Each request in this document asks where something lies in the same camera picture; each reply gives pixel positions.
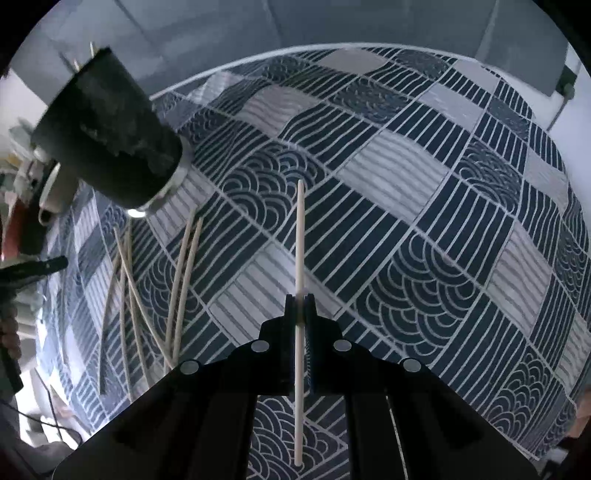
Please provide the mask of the person's left hand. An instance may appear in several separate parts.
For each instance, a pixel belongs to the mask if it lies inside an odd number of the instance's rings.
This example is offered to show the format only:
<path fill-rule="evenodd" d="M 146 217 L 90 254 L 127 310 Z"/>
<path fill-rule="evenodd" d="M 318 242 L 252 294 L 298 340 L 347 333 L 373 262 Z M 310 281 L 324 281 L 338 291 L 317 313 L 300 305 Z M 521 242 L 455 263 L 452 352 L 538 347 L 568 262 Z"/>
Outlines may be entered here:
<path fill-rule="evenodd" d="M 16 313 L 12 303 L 1 306 L 1 344 L 13 360 L 19 360 L 22 355 Z"/>

